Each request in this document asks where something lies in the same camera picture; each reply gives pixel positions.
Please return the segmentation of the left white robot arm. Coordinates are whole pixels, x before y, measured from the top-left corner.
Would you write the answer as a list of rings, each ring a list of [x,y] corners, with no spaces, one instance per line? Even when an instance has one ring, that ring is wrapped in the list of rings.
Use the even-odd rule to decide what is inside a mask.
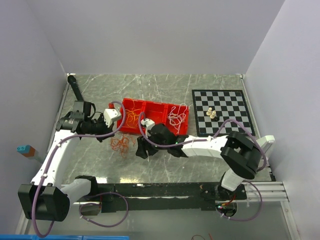
[[[29,184],[21,184],[18,189],[27,219],[61,222],[71,204],[82,197],[87,201],[98,197],[98,184],[93,176],[79,176],[62,187],[70,157],[83,135],[94,136],[99,142],[114,136],[114,123],[121,118],[121,113],[112,104],[97,119],[95,113],[93,103],[76,100],[73,109],[57,122],[53,143],[40,170]]]

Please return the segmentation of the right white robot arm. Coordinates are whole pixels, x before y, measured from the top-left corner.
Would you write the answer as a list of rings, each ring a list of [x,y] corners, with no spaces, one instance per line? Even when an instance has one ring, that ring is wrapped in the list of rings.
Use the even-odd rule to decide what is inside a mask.
[[[175,135],[164,124],[147,126],[137,138],[135,155],[147,159],[159,150],[166,150],[176,158],[214,157],[223,159],[229,169],[223,174],[218,187],[219,196],[230,199],[244,180],[253,180],[267,146],[274,143],[272,136],[253,142],[243,134],[233,131],[219,137]]]

